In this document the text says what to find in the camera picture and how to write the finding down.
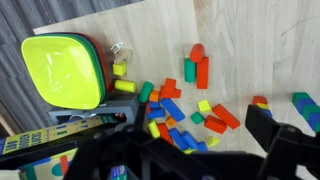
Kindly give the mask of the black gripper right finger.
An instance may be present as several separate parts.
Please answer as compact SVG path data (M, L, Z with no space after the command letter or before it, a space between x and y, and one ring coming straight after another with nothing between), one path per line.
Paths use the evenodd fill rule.
M257 105L247 107L245 127L267 153L270 162L320 167L317 136L306 135L295 126L275 121Z

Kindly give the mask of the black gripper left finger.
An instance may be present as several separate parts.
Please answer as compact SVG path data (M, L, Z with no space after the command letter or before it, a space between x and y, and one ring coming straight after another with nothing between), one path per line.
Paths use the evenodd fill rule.
M142 128L144 126L146 116L146 105L140 104L135 118L135 125Z

